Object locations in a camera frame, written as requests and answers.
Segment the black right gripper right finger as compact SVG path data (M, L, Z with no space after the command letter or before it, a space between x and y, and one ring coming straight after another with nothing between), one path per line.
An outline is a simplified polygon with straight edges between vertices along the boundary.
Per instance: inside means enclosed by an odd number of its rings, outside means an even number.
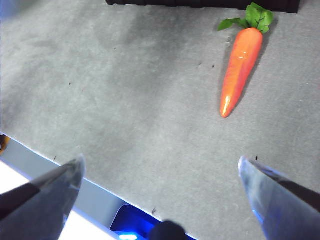
M242 156L238 172L253 214L268 240L318 240L320 194Z

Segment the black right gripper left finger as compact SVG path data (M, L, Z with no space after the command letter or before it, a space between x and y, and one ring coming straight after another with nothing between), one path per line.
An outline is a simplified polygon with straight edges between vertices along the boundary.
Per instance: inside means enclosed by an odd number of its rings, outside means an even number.
M83 155L0 195L2 240L57 240L78 198Z

